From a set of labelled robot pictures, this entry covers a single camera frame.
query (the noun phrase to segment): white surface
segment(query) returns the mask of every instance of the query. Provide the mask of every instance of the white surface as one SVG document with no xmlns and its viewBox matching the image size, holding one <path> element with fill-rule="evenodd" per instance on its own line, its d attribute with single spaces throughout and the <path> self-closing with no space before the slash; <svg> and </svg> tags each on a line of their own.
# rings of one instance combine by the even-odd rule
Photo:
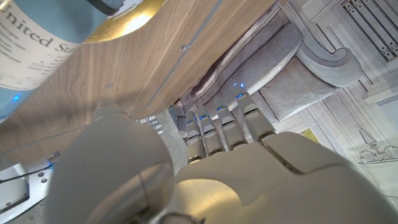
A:
<svg viewBox="0 0 398 224">
<path fill-rule="evenodd" d="M 25 174 L 24 168 L 21 164 L 16 164 L 12 167 L 0 171 L 0 180 L 6 180 L 19 175 Z M 29 188 L 25 178 L 20 178 L 0 184 L 0 210 L 8 207 L 7 203 L 14 205 L 26 198 L 29 193 Z"/>
<path fill-rule="evenodd" d="M 398 97 L 395 98 L 394 101 L 379 105 L 379 107 L 395 129 L 398 130 Z"/>
<path fill-rule="evenodd" d="M 369 1 L 367 5 L 371 9 L 373 8 L 371 6 L 374 6 L 371 1 Z M 355 4 L 350 4 L 347 2 L 344 4 L 344 7 L 346 11 L 354 18 L 356 24 L 368 35 L 375 47 L 382 52 L 383 56 L 385 56 L 388 60 L 392 60 L 394 56 L 391 54 L 389 45 L 384 44 L 394 42 L 394 40 L 384 30 L 384 26 L 388 27 L 388 25 L 392 25 L 387 21 L 387 18 L 384 17 L 384 14 L 377 10 L 373 10 L 373 12 L 371 12 L 367 9 L 367 7 L 365 7 L 364 4 L 361 3 L 361 1 L 358 1 L 358 3 Z"/>
<path fill-rule="evenodd" d="M 385 2 L 397 2 L 396 0 L 374 0 L 390 18 L 398 18 Z M 362 85 L 369 91 L 368 96 L 386 90 L 383 88 L 391 83 L 388 77 L 398 74 L 395 61 L 386 62 L 377 51 L 374 44 L 364 35 L 358 25 L 341 6 L 342 1 L 328 0 L 303 0 L 290 1 L 282 10 L 287 17 L 296 24 L 300 30 L 308 30 L 324 45 L 332 45 L 328 50 L 333 51 L 341 47 L 349 48 L 359 60 L 364 75 L 360 79 Z"/>
<path fill-rule="evenodd" d="M 398 161 L 360 164 L 376 182 L 380 191 L 388 197 L 398 197 Z"/>
<path fill-rule="evenodd" d="M 30 209 L 32 206 L 37 204 L 39 201 L 43 200 L 47 196 L 47 189 L 50 184 L 50 179 L 52 175 L 52 170 L 49 170 L 44 174 L 44 176 L 40 178 L 34 178 L 35 180 L 31 183 L 29 183 L 29 199 L 26 200 L 25 202 L 15 206 L 14 208 L 5 211 L 0 214 L 0 223 L 6 223 L 13 218 L 19 216 L 26 210 Z M 32 174 L 28 178 L 32 180 L 33 178 L 31 177 L 37 177 L 37 174 Z M 42 183 L 42 179 L 46 178 L 47 181 L 45 183 Z"/>
</svg>

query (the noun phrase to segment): white wall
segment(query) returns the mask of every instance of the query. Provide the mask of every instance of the white wall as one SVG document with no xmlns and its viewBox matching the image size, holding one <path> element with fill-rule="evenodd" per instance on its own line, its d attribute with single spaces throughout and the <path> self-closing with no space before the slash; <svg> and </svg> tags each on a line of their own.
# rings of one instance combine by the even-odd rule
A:
<svg viewBox="0 0 398 224">
<path fill-rule="evenodd" d="M 377 103 L 387 119 L 398 130 L 398 95 Z"/>
</svg>

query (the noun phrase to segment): screw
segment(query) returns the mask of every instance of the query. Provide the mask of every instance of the screw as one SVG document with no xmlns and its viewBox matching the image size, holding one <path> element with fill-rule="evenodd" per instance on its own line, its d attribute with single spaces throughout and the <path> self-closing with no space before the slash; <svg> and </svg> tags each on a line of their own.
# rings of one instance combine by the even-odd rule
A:
<svg viewBox="0 0 398 224">
<path fill-rule="evenodd" d="M 113 83 L 106 85 L 105 86 L 105 90 L 108 90 L 108 89 L 112 88 L 112 86 L 113 86 Z"/>
<path fill-rule="evenodd" d="M 161 128 L 162 127 L 162 124 L 155 124 L 154 125 L 154 129 L 155 130 L 158 130 L 159 128 Z"/>
<path fill-rule="evenodd" d="M 182 44 L 182 45 L 180 45 L 180 49 L 181 50 L 188 50 L 190 47 L 191 47 L 190 44 Z"/>
</svg>

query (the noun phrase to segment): gold lid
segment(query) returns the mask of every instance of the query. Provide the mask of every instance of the gold lid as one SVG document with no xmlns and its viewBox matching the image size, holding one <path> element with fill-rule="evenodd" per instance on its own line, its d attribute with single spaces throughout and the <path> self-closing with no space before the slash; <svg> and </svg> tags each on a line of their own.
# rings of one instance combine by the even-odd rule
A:
<svg viewBox="0 0 398 224">
<path fill-rule="evenodd" d="M 105 20 L 85 43 L 97 43 L 124 36 L 142 27 L 163 6 L 165 0 L 143 0 L 133 10 L 126 9 Z"/>
</svg>

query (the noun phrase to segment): white panel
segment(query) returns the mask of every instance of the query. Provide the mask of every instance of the white panel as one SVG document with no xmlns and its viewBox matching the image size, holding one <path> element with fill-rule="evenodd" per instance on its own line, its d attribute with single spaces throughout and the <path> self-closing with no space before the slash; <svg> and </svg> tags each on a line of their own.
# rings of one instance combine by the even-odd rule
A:
<svg viewBox="0 0 398 224">
<path fill-rule="evenodd" d="M 377 18 L 377 20 L 382 24 L 382 26 L 390 33 L 392 38 L 395 41 L 398 41 L 398 30 L 394 25 L 391 23 L 391 21 L 384 15 L 384 13 L 376 6 L 376 4 L 373 1 L 370 0 L 365 0 L 363 3 L 368 7 L 368 9 L 374 14 L 374 16 Z"/>
<path fill-rule="evenodd" d="M 304 1 L 297 1 L 297 4 L 302 4 Z M 308 20 L 312 20 L 323 8 L 325 8 L 331 0 L 309 0 L 302 4 L 302 11 Z"/>
<path fill-rule="evenodd" d="M 385 62 L 384 59 L 366 36 L 362 35 L 358 26 L 352 29 L 349 24 L 347 24 L 350 18 L 345 14 L 344 10 L 341 8 L 342 13 L 337 14 L 336 12 L 338 12 L 338 10 L 339 9 L 336 9 L 333 13 L 327 14 L 319 22 L 320 27 L 323 30 L 329 31 L 332 35 L 329 39 L 335 39 L 336 42 L 341 43 L 342 46 L 349 48 L 359 60 L 362 70 L 369 81 L 372 84 L 377 83 L 379 81 L 378 77 L 381 76 L 381 72 L 384 68 L 383 64 L 379 63 L 379 59 Z"/>
<path fill-rule="evenodd" d="M 398 100 L 385 103 L 379 106 L 383 113 L 387 116 L 388 120 L 398 130 Z"/>
<path fill-rule="evenodd" d="M 347 150 L 345 150 L 353 148 L 353 145 L 351 141 L 349 141 L 349 138 L 344 135 L 341 126 L 328 109 L 324 100 L 314 103 L 307 109 L 320 127 L 322 133 L 332 145 L 333 149 L 335 149 L 339 155 L 347 159 L 351 158 L 350 154 L 354 154 L 354 157 L 356 157 L 355 152 L 347 152 Z"/>
<path fill-rule="evenodd" d="M 383 54 L 383 56 L 385 56 L 386 58 L 388 58 L 389 60 L 393 59 L 396 55 L 392 55 L 391 52 L 394 50 L 394 39 L 391 38 L 390 33 L 388 33 L 385 30 L 385 24 L 382 23 L 384 19 L 384 21 L 386 21 L 388 24 L 390 24 L 386 17 L 382 14 L 379 15 L 374 15 L 371 11 L 369 11 L 369 9 L 365 8 L 363 3 L 360 0 L 353 0 L 354 5 L 356 6 L 357 10 L 362 14 L 362 16 L 365 18 L 366 22 L 368 24 L 370 24 L 370 26 L 372 27 L 372 29 L 377 33 L 377 36 L 385 43 L 385 45 L 387 46 L 385 49 L 382 49 L 381 52 Z"/>
<path fill-rule="evenodd" d="M 390 197 L 398 197 L 398 161 L 379 162 L 374 164 L 361 164 L 376 182 L 380 191 Z"/>
<path fill-rule="evenodd" d="M 313 34 L 316 39 L 318 39 L 327 48 L 327 50 L 334 52 L 336 48 L 331 45 L 322 30 L 316 24 L 312 24 L 302 11 L 296 10 L 296 8 L 300 8 L 299 3 L 300 1 L 291 1 L 289 4 L 286 4 L 282 10 L 289 20 L 292 21 L 292 23 L 294 23 L 300 30 L 304 39 L 310 38 L 309 36 Z"/>
<path fill-rule="evenodd" d="M 389 146 L 390 143 L 386 141 L 385 136 L 383 136 L 379 128 L 371 122 L 371 119 L 368 117 L 366 112 L 362 109 L 358 102 L 353 100 L 353 97 L 349 94 L 350 92 L 348 90 L 346 90 L 346 92 L 339 91 L 337 93 L 338 98 L 349 111 L 353 121 L 355 121 L 358 127 L 365 129 L 371 138 L 377 140 L 377 148 L 382 151 L 385 147 Z M 360 148 L 360 151 L 370 149 L 371 147 L 364 142 L 363 137 L 359 133 L 359 128 L 355 126 L 355 123 L 353 123 L 351 126 L 347 125 L 347 128 L 350 130 L 349 132 L 352 134 L 352 138 L 356 138 L 358 140 L 358 149 Z"/>
<path fill-rule="evenodd" d="M 397 0 L 376 0 L 376 2 L 379 4 L 379 2 L 383 2 L 384 5 L 386 6 L 383 11 L 385 11 L 386 13 L 388 13 L 387 15 L 390 16 L 389 12 L 394 13 L 395 15 L 398 15 L 398 1 Z"/>
<path fill-rule="evenodd" d="M 306 121 L 301 117 L 300 113 L 297 113 L 280 123 L 275 124 L 274 128 L 278 133 L 284 131 L 299 132 L 308 128 L 308 124 L 306 124 Z"/>
<path fill-rule="evenodd" d="M 364 7 L 362 4 L 358 4 L 357 5 L 358 8 L 354 7 L 352 4 L 350 4 L 349 2 L 346 2 L 344 4 L 344 7 L 346 9 L 346 11 L 348 12 L 348 14 L 355 20 L 355 23 L 357 23 L 357 25 L 362 29 L 362 31 L 368 36 L 368 38 L 370 38 L 370 41 L 374 44 L 374 46 L 378 49 L 378 51 L 380 51 L 380 53 L 385 56 L 388 60 L 393 59 L 394 56 L 391 54 L 391 51 L 388 49 L 388 47 L 383 43 L 383 41 L 379 38 L 379 36 L 377 35 L 377 33 L 373 30 L 373 27 L 376 27 L 376 29 L 381 32 L 382 31 L 382 27 L 377 23 L 377 21 L 375 22 L 375 18 L 371 17 L 370 12 L 367 10 L 362 10 Z M 366 19 L 368 21 L 366 21 L 358 12 L 358 10 L 360 10 L 360 12 L 362 14 L 366 14 L 369 16 L 369 18 L 367 17 Z"/>
</svg>

